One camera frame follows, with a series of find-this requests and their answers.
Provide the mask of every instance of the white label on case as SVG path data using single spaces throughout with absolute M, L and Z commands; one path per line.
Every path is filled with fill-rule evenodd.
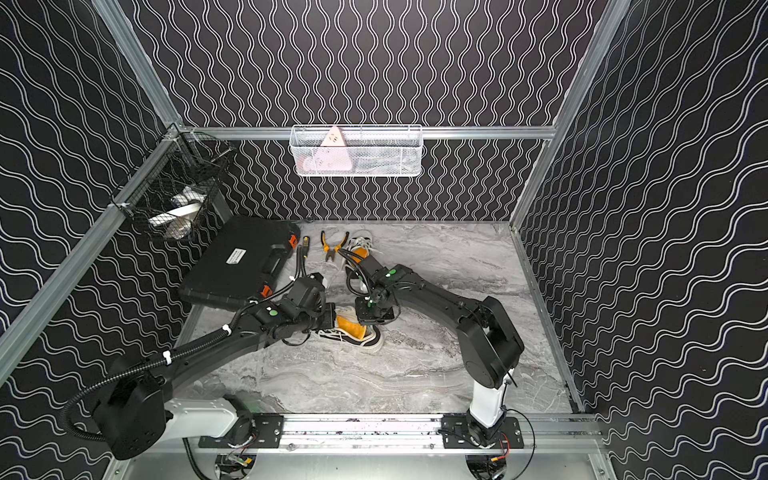
M 227 263 L 230 265 L 234 265 L 235 263 L 240 262 L 240 259 L 243 258 L 243 255 L 245 255 L 246 251 L 242 248 L 236 248 L 235 250 L 232 250 L 232 254 L 227 259 Z

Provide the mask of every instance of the white wire basket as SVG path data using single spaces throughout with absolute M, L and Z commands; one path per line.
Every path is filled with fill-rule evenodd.
M 290 150 L 303 177 L 417 177 L 421 125 L 336 125 L 343 146 L 322 146 L 334 125 L 294 125 Z

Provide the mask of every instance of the shoe sole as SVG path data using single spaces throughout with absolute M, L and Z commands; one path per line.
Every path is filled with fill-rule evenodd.
M 350 348 L 354 348 L 355 350 L 362 350 L 365 353 L 376 353 L 379 350 L 381 350 L 382 347 L 384 346 L 384 332 L 378 328 L 376 329 L 376 331 L 379 332 L 379 341 L 373 344 L 368 344 L 368 345 L 355 345 L 354 343 L 348 342 L 344 339 L 338 339 L 338 340 L 332 339 L 332 338 L 322 336 L 319 333 L 317 336 L 319 336 L 321 339 L 331 340 L 332 342 L 339 342 L 339 343 L 345 344 Z

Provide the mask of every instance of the sneaker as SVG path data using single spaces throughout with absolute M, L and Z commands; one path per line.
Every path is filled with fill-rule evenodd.
M 376 353 L 384 346 L 384 335 L 376 325 L 361 326 L 356 321 L 354 308 L 340 309 L 344 316 L 336 314 L 336 328 L 320 330 L 317 335 L 361 349 L 365 353 Z
M 349 239 L 349 243 L 344 247 L 347 250 L 351 250 L 354 253 L 357 253 L 362 258 L 366 258 L 368 255 L 370 255 L 371 251 L 373 250 L 373 240 L 372 235 L 368 230 L 358 230 L 355 232 L 354 235 Z M 354 269 L 349 265 L 349 261 L 347 260 L 344 263 L 344 266 L 346 268 L 346 274 L 347 275 L 355 275 Z M 357 291 L 359 292 L 367 292 L 366 285 L 363 281 L 360 279 L 354 280 L 358 283 L 356 286 Z

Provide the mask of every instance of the red wire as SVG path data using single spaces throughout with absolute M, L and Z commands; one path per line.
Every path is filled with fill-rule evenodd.
M 230 455 L 232 455 L 233 453 L 237 452 L 238 450 L 240 450 L 240 453 L 238 453 L 238 454 L 237 454 L 237 456 L 240 456 L 240 455 L 242 455 L 243 453 L 245 453 L 245 450 L 246 450 L 248 447 L 250 447 L 251 445 L 253 445 L 253 444 L 254 444 L 254 442 L 256 442 L 256 440 L 257 440 L 257 435 L 254 435 L 254 436 L 253 436 L 253 439 L 252 439 L 250 442 L 248 442 L 247 444 L 243 445 L 242 447 L 237 447 L 237 448 L 236 448 L 236 449 L 234 449 L 232 452 L 230 452 Z
M 500 457 L 491 458 L 491 462 L 495 462 L 496 460 L 501 460 L 502 458 L 507 458 L 507 455 L 509 455 L 509 439 L 507 438 L 506 433 L 502 432 L 502 435 L 504 436 L 504 440 L 507 441 L 507 452 Z

